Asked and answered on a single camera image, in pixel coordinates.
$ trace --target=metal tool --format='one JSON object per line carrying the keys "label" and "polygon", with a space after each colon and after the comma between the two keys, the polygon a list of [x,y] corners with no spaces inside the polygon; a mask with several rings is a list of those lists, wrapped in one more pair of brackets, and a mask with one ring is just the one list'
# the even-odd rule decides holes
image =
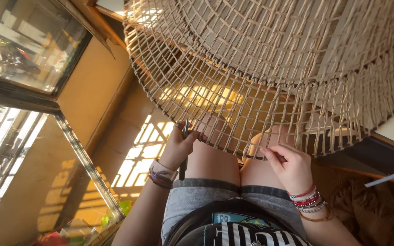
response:
{"label": "metal tool", "polygon": [[[186,139],[188,137],[188,128],[189,128],[189,123],[188,123],[188,118],[185,123],[185,126],[183,127],[183,139]],[[185,171],[188,168],[188,157],[180,164],[179,167],[179,180],[184,180],[185,179]]]}

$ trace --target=fabric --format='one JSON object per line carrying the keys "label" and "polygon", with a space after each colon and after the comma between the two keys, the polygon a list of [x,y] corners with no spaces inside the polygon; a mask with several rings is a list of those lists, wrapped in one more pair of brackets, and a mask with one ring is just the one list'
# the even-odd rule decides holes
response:
{"label": "fabric", "polygon": [[364,245],[394,246],[394,183],[348,179],[331,197],[335,215]]}
{"label": "fabric", "polygon": [[186,215],[213,201],[226,201],[234,197],[241,197],[257,205],[293,233],[305,238],[300,216],[284,190],[262,186],[240,188],[214,179],[185,179],[176,180],[170,191],[162,223],[162,242],[171,228]]}

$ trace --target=glass pane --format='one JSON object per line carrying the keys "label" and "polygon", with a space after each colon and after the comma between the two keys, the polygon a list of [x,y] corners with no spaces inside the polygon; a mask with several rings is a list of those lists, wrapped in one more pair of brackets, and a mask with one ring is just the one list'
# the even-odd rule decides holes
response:
{"label": "glass pane", "polygon": [[86,29],[53,0],[0,0],[0,76],[52,92]]}
{"label": "glass pane", "polygon": [[0,245],[84,246],[117,220],[54,115],[0,107]]}

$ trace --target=left hand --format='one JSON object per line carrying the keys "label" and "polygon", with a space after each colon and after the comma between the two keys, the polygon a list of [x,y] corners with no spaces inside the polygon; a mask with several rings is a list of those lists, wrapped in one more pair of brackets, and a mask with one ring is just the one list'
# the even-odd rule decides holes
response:
{"label": "left hand", "polygon": [[[185,122],[180,122],[179,125],[183,127]],[[170,170],[178,170],[180,164],[193,152],[194,141],[199,136],[200,132],[189,131],[188,137],[183,139],[183,131],[178,126],[174,126],[159,163]]]}

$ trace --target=right hand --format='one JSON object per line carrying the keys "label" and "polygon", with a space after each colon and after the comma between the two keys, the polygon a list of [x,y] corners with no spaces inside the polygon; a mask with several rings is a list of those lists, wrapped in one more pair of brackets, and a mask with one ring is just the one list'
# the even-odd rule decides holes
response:
{"label": "right hand", "polygon": [[313,185],[311,157],[287,144],[261,148],[288,193],[299,195]]}

